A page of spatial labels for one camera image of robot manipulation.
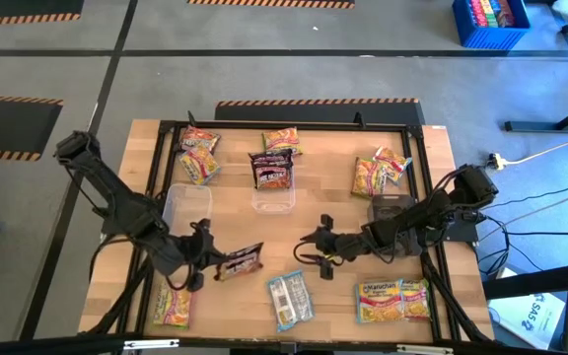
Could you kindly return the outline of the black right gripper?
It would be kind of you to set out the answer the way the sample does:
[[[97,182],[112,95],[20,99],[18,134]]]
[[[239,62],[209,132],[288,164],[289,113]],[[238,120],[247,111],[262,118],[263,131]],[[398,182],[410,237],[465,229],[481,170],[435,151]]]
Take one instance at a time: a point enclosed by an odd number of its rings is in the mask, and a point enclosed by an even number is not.
[[[296,247],[312,245],[318,249],[322,256],[316,254],[302,254],[299,261],[304,264],[319,265],[319,275],[323,280],[333,279],[333,267],[344,261],[352,262],[359,255],[368,253],[365,235],[335,234],[332,232],[333,219],[327,215],[320,216],[319,236],[306,236],[300,239]]]

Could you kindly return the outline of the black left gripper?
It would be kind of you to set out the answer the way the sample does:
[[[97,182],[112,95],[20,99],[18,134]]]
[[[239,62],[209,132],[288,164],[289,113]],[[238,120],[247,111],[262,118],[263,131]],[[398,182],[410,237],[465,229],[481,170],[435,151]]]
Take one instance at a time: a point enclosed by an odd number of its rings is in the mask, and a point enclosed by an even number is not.
[[[210,233],[211,221],[201,219],[192,222],[194,232],[185,242],[185,260],[188,263],[188,275],[185,286],[188,291],[198,291],[204,283],[202,270],[210,265],[210,261],[225,261],[226,255],[214,249],[214,237]],[[215,266],[217,274],[226,270],[227,263],[221,262]]]

